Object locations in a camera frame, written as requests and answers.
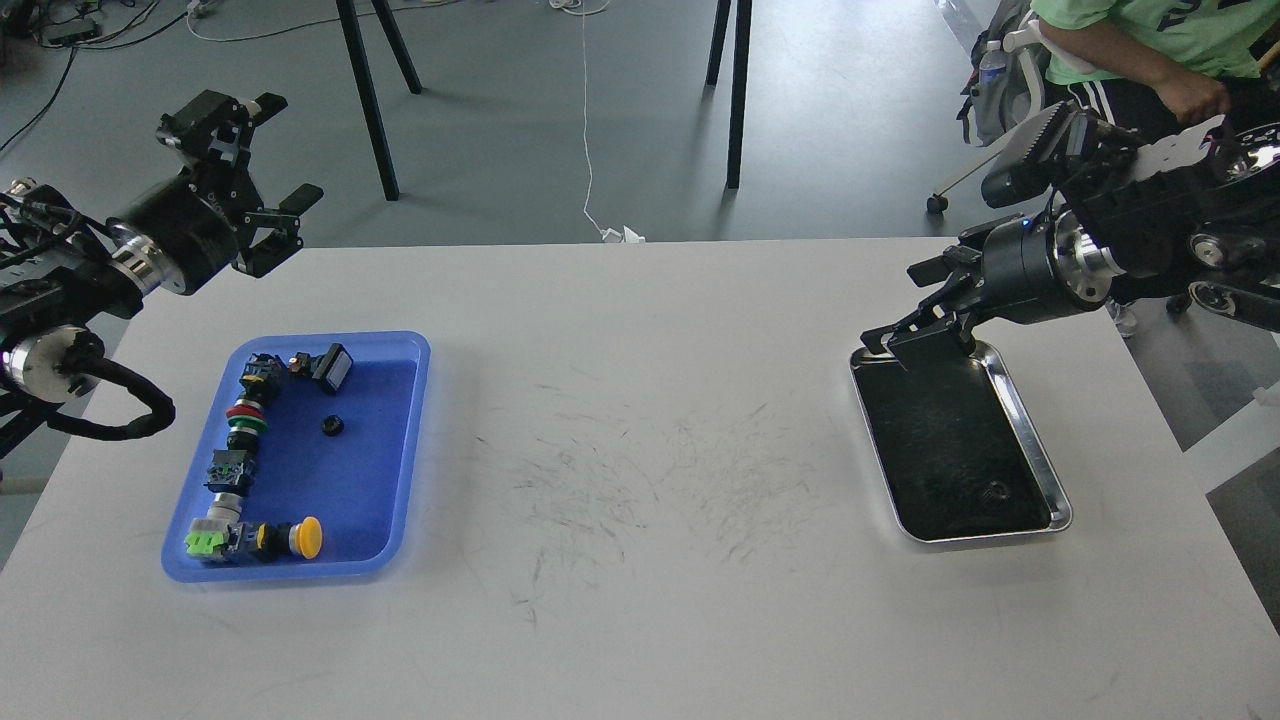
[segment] white stripe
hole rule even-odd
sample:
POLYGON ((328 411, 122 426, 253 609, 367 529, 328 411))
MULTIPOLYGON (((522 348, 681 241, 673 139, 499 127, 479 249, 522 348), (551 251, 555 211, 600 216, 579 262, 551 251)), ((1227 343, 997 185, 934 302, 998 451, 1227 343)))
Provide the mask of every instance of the white stripe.
POLYGON ((1071 88, 1071 86, 1066 86, 1066 91, 1071 95, 1071 97, 1075 99, 1075 104, 1076 105, 1079 105, 1080 108, 1088 108, 1089 106, 1089 104, 1087 101, 1080 100, 1080 96, 1076 95, 1075 90, 1071 88))
POLYGON ((1088 81, 1082 82, 1080 87, 1084 88, 1084 95, 1089 99, 1089 101, 1085 105, 1085 108, 1089 108, 1089 109, 1096 110, 1096 111, 1101 111, 1101 109, 1098 108, 1098 99, 1093 95, 1093 87, 1089 86, 1088 81))
POLYGON ((1117 126, 1115 113, 1111 111, 1111 101, 1107 99, 1107 88, 1102 86, 1101 81, 1091 81, 1093 87, 1098 91, 1098 100, 1102 102, 1102 114, 1106 115, 1107 122, 1117 126))

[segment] white table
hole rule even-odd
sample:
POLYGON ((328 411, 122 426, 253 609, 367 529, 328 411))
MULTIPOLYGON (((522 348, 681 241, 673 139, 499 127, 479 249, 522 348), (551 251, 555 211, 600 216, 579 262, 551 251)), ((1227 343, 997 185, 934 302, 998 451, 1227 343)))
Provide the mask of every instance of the white table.
POLYGON ((1075 524, 950 552, 896 529, 846 360, 945 242, 307 250, 156 293, 116 359, 178 420, 68 447, 0 574, 0 716, 1280 716, 1280 639, 1102 314, 979 333, 1075 524), (403 328, 435 355, 399 555, 169 580, 232 350, 403 328))

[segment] electrical component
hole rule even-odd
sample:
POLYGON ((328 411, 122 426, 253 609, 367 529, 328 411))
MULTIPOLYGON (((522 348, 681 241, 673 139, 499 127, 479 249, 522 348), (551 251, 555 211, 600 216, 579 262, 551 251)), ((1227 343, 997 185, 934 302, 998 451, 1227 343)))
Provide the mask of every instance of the electrical component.
POLYGON ((76 42, 92 40, 101 35, 102 28, 90 18, 68 20, 44 33, 45 44, 54 47, 67 47, 76 42))
POLYGON ((207 17, 212 12, 212 6, 216 0, 191 0, 187 3, 187 15, 200 19, 207 17))
POLYGON ((320 357, 314 357, 306 352, 297 352, 289 357, 289 374, 296 378, 311 378, 320 384, 320 389, 329 395, 337 395, 342 383, 347 380, 353 363, 351 354, 335 342, 320 357))
MULTIPOLYGON (((187 556, 206 562, 271 562, 288 555, 311 560, 320 553, 323 530, 312 516, 301 523, 246 523, 243 502, 257 474, 257 452, 266 433, 266 409, 280 396, 289 377, 314 379, 329 393, 338 392, 353 363, 335 342, 320 357, 296 352, 288 365, 274 355, 256 354, 244 363, 239 384, 244 388, 227 409, 227 450, 215 450, 205 487, 214 500, 204 518, 187 528, 187 556)), ((342 432, 342 418, 329 415, 321 425, 326 436, 342 432)))

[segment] blue tray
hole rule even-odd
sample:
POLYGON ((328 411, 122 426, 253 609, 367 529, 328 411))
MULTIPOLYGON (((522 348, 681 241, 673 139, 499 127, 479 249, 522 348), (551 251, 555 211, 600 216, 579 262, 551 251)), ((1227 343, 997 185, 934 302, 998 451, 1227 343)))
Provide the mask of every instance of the blue tray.
POLYGON ((191 460, 160 552, 165 573, 180 583, 317 578, 370 573, 399 550, 413 478, 426 366, 431 347, 412 332, 271 336, 251 340, 232 354, 214 406, 191 460), (314 560, 229 565, 187 556, 184 538, 193 518, 204 518, 214 495, 205 470, 214 450, 227 447, 224 413, 239 396, 239 375, 259 352, 288 360, 294 352, 323 355, 347 347, 355 365, 338 395, 317 383, 289 379, 266 409, 257 475, 244 501, 246 521, 296 523, 314 515, 324 543, 314 560), (320 421, 339 415, 343 432, 326 437, 320 421))

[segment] water bottle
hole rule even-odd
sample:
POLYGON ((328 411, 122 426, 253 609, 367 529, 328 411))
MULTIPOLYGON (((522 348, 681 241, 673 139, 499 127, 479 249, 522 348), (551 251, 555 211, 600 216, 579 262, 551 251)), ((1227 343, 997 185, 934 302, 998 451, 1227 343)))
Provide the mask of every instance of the water bottle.
POLYGON ((1005 73, 1009 67, 1009 53, 1005 53, 998 40, 987 41, 987 50, 978 61, 978 82, 987 85, 1005 73))

